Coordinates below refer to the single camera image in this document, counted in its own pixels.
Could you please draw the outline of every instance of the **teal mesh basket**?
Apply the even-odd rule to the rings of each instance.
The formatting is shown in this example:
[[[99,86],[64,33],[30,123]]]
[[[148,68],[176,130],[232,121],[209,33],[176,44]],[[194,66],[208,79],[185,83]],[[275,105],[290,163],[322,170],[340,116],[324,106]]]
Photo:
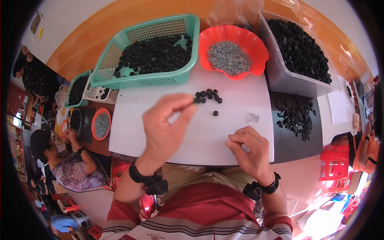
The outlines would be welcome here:
[[[70,98],[70,93],[71,93],[71,90],[72,90],[72,86],[73,84],[77,81],[77,79],[79,79],[80,77],[84,77],[84,76],[87,76],[87,75],[91,75],[92,71],[91,70],[88,70],[86,72],[83,72],[82,74],[79,74],[77,75],[76,77],[74,77],[71,81],[71,85],[70,87],[68,88],[68,92],[67,92],[67,97],[65,98],[65,102],[64,102],[64,108],[77,108],[77,107],[84,107],[84,106],[87,106],[89,104],[89,100],[87,99],[84,99],[83,97],[81,97],[81,100],[78,104],[75,104],[75,105],[69,105],[69,98]]]
[[[116,34],[104,49],[91,75],[92,87],[107,87],[110,89],[132,88],[138,86],[161,86],[183,84],[189,78],[189,73],[195,66],[198,57],[200,19],[193,14],[183,14],[172,17],[159,18],[141,23]],[[174,36],[187,34],[192,38],[192,53],[189,62],[182,68],[163,73],[149,73],[130,76],[133,69],[120,69],[121,77],[116,78],[113,73],[118,66],[123,50],[136,41],[149,41],[155,36]],[[180,39],[175,43],[186,49],[186,40]]]

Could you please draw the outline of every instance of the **red plastic bowl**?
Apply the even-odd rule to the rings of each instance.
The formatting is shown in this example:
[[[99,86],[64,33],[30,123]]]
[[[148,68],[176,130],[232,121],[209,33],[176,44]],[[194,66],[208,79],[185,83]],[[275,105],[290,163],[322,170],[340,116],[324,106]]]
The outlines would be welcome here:
[[[97,116],[99,116],[99,114],[102,114],[102,113],[106,113],[108,114],[109,116],[109,128],[108,128],[108,131],[107,131],[107,134],[102,137],[102,138],[98,138],[97,135],[96,135],[96,132],[95,132],[95,121],[96,121],[96,118]],[[97,112],[95,113],[95,115],[93,116],[93,119],[92,119],[92,125],[91,125],[91,129],[92,129],[92,135],[93,137],[96,139],[96,140],[103,140],[108,134],[109,134],[109,131],[111,129],[111,114],[109,113],[109,111],[106,109],[106,108],[100,108],[99,110],[97,110]]]
[[[209,46],[226,40],[239,44],[242,50],[250,57],[253,63],[249,73],[241,73],[232,77],[223,70],[212,68],[211,63],[208,61]],[[260,76],[264,72],[265,62],[269,59],[268,50],[259,37],[249,30],[233,25],[213,26],[202,31],[199,37],[199,55],[203,68],[209,71],[223,72],[232,80],[243,79],[248,74]]]

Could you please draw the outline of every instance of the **man's right hand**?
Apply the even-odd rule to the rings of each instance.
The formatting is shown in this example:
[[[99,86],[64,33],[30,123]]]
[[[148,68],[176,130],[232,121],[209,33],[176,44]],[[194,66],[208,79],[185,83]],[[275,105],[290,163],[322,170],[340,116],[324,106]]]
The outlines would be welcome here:
[[[230,141],[225,145],[235,155],[239,167],[255,178],[260,185],[267,187],[275,181],[268,162],[269,142],[251,126],[241,128],[235,134],[228,135]],[[245,152],[242,145],[246,145],[251,151]]]
[[[197,111],[191,94],[178,93],[163,96],[143,116],[144,132],[147,137],[146,149],[136,162],[141,174],[153,175],[179,149],[187,125]],[[181,116],[174,124],[168,122],[173,113]]]

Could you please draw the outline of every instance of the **plastic bag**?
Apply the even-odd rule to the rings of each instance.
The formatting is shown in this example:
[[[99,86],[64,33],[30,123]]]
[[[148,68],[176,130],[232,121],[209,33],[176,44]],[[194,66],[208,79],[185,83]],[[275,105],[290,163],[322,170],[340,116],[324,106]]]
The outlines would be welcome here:
[[[263,8],[264,0],[216,0],[205,23],[209,26],[236,25],[253,31],[259,19],[257,12]]]
[[[65,85],[60,85],[59,90],[55,93],[55,99],[57,103],[57,109],[64,107],[64,101],[67,97],[68,87]]]

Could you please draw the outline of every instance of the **khaki pants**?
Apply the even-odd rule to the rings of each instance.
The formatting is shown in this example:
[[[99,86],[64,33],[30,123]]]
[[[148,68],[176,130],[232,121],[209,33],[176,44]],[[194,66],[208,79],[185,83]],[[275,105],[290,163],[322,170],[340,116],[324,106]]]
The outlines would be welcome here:
[[[166,203],[180,189],[197,183],[215,183],[232,187],[243,192],[244,187],[255,181],[239,167],[218,172],[207,172],[205,167],[186,166],[166,163],[162,167],[164,179],[168,182],[168,192],[161,198]]]

